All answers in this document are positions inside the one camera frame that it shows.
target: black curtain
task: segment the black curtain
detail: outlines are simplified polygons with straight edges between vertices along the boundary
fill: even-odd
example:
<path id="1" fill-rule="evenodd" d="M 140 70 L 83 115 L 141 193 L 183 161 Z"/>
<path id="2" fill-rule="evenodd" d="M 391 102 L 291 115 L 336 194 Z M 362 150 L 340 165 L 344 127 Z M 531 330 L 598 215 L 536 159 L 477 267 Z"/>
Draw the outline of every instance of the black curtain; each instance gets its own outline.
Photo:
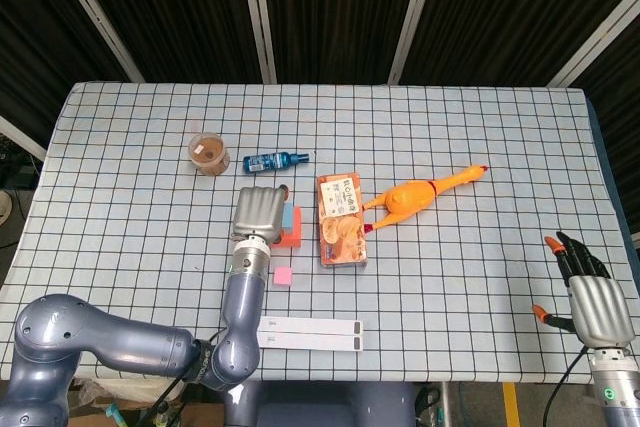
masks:
<path id="1" fill-rule="evenodd" d="M 77 0 L 0 2 L 0 115 L 46 147 L 74 83 L 127 76 Z"/>
<path id="2" fill-rule="evenodd" d="M 98 0 L 149 82 L 262 82 L 247 0 Z"/>
<path id="3" fill-rule="evenodd" d="M 280 83 L 382 84 L 409 0 L 267 0 Z"/>
<path id="4" fill-rule="evenodd" d="M 640 17 L 582 73 L 631 232 L 640 232 Z"/>
<path id="5" fill-rule="evenodd" d="M 544 86 L 620 0 L 426 0 L 403 84 Z"/>

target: plastic cup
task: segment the plastic cup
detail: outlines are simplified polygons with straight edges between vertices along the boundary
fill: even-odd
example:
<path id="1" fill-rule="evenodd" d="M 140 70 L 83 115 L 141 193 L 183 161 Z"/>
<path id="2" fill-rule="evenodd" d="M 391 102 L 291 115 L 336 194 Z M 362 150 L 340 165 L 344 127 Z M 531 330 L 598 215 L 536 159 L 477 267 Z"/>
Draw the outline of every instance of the plastic cup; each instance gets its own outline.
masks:
<path id="1" fill-rule="evenodd" d="M 229 167 L 229 153 L 222 138 L 209 132 L 191 139 L 189 156 L 204 175 L 220 175 Z"/>

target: white grid tablecloth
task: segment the white grid tablecloth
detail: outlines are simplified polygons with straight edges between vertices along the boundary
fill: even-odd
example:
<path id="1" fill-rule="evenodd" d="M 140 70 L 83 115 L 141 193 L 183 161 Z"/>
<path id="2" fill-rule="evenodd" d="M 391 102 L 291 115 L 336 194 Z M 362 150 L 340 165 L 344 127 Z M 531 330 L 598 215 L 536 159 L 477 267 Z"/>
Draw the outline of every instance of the white grid tablecloth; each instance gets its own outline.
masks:
<path id="1" fill-rule="evenodd" d="M 220 177 L 189 160 L 201 131 L 229 146 Z M 242 172 L 244 155 L 275 151 L 308 152 L 311 162 Z M 479 182 L 368 234 L 366 268 L 320 265 L 316 176 L 356 171 L 366 201 L 472 163 L 490 166 Z M 272 267 L 293 267 L 293 285 L 270 279 L 265 313 L 360 319 L 365 350 L 266 350 L 255 378 L 555 382 L 581 345 L 537 323 L 531 305 L 569 314 L 542 242 L 558 227 L 609 266 L 640 331 L 581 91 L 86 83 L 62 110 L 0 291 L 1 377 L 17 313 L 47 293 L 209 337 L 220 325 L 237 194 L 282 183 L 302 207 L 303 244 L 274 251 Z M 583 360 L 571 380 L 589 381 L 588 371 Z M 90 353 L 78 375 L 136 377 Z"/>

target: pink cube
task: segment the pink cube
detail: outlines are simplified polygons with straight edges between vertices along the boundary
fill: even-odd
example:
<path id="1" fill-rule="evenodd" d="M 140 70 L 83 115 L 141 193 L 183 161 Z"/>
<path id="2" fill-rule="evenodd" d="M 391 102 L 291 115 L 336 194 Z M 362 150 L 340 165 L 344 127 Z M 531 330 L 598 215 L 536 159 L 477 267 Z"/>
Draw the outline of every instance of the pink cube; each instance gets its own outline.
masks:
<path id="1" fill-rule="evenodd" d="M 276 267 L 273 272 L 273 283 L 276 285 L 291 285 L 292 277 L 291 267 Z"/>

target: rubber chicken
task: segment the rubber chicken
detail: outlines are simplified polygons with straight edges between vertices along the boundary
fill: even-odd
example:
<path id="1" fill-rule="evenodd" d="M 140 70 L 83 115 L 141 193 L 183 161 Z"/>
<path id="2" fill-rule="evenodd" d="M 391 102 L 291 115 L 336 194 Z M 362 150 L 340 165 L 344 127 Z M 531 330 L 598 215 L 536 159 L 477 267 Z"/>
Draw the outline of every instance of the rubber chicken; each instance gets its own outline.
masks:
<path id="1" fill-rule="evenodd" d="M 489 169 L 486 165 L 472 165 L 462 172 L 439 180 L 410 180 L 406 184 L 398 185 L 371 202 L 364 204 L 362 210 L 372 209 L 379 205 L 386 205 L 389 215 L 375 224 L 365 224 L 364 231 L 385 227 L 402 222 L 422 209 L 426 209 L 442 192 L 457 185 L 478 180 Z"/>

